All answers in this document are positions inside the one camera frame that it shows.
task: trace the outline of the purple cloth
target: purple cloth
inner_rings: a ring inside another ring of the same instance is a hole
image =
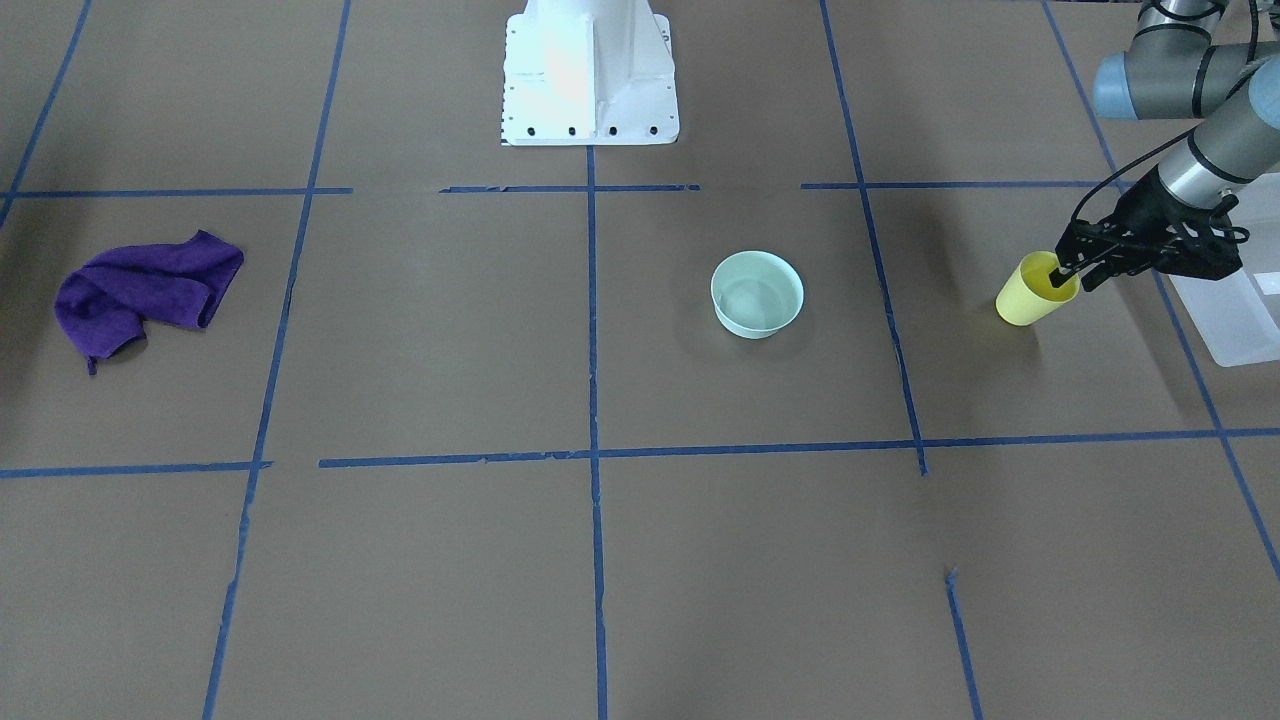
[[[205,231],[182,245],[108,250],[67,277],[54,314],[88,359],[92,375],[97,360],[146,337],[146,318],[184,328],[209,327],[242,263],[238,247]]]

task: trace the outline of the white metal base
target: white metal base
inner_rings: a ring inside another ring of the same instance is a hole
[[[507,20],[503,143],[675,142],[671,22],[646,0],[621,4],[625,18],[557,13],[545,6],[554,0],[541,1]]]

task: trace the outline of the cup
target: cup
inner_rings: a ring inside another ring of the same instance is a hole
[[[996,313],[1011,325],[1029,325],[1066,305],[1080,292],[1079,275],[1053,287],[1048,274],[1059,268],[1057,255],[1038,250],[1023,258],[996,296]]]
[[[796,319],[804,305],[804,283],[782,258],[748,250],[730,255],[716,268],[712,302],[724,329],[762,340]]]

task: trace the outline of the cloth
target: cloth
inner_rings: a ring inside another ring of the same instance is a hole
[[[146,337],[143,319],[209,327],[243,263],[238,247],[205,231],[180,245],[108,250],[67,277],[54,314],[92,375],[99,360]]]

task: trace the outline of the light blue joint cap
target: light blue joint cap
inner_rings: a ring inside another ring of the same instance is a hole
[[[1124,69],[1124,53],[1102,59],[1093,78],[1093,109],[1098,117],[1112,120],[1137,120],[1138,111],[1129,96],[1129,73]]]
[[[1280,56],[1271,58],[1249,79],[1249,105],[1263,123],[1280,129]]]

